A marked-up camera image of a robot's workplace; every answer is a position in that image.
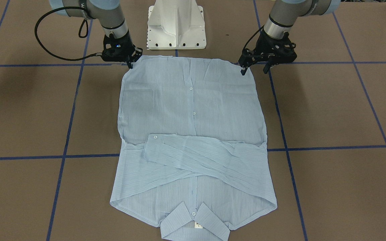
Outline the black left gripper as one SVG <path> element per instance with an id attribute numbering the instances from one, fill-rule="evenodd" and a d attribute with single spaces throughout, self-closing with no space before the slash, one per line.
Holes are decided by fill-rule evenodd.
<path id="1" fill-rule="evenodd" d="M 250 41 L 259 34 L 255 48 L 247 48 Z M 239 64 L 241 65 L 241 75 L 245 75 L 251 65 L 257 62 L 266 62 L 263 73 L 268 74 L 271 67 L 278 64 L 289 64 L 296 60 L 296 44 L 289 39 L 289 32 L 283 32 L 281 39 L 270 37 L 264 30 L 256 31 L 245 43 Z"/>

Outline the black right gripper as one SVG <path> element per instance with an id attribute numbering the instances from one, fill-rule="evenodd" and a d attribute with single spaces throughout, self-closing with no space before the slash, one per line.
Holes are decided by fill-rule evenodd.
<path id="1" fill-rule="evenodd" d="M 127 67 L 133 69 L 133 63 L 136 63 L 143 54 L 142 48 L 137 48 L 132 42 L 129 33 L 121 38 L 115 38 L 114 34 L 104 35 L 103 51 L 101 59 L 106 62 L 124 62 Z"/>

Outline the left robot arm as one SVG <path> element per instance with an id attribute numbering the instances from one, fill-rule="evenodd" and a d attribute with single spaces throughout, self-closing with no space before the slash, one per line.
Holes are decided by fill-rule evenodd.
<path id="1" fill-rule="evenodd" d="M 258 62 L 265 62 L 263 73 L 279 64 L 293 63 L 296 44 L 289 31 L 299 17 L 327 15 L 340 5 L 340 0 L 276 0 L 266 23 L 245 43 L 238 63 L 241 75 Z"/>

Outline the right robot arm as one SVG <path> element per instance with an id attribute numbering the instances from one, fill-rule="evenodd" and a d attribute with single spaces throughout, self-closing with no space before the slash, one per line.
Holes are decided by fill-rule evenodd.
<path id="1" fill-rule="evenodd" d="M 101 57 L 105 62 L 125 63 L 129 69 L 141 58 L 143 50 L 133 44 L 119 0 L 50 0 L 50 13 L 96 19 L 104 30 L 103 50 L 85 58 Z"/>

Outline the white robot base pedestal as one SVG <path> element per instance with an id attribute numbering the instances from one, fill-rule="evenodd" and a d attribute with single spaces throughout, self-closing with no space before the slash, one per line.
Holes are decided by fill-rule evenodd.
<path id="1" fill-rule="evenodd" d="M 148 8 L 148 50 L 196 50 L 207 46 L 204 9 L 195 0 L 157 0 Z"/>

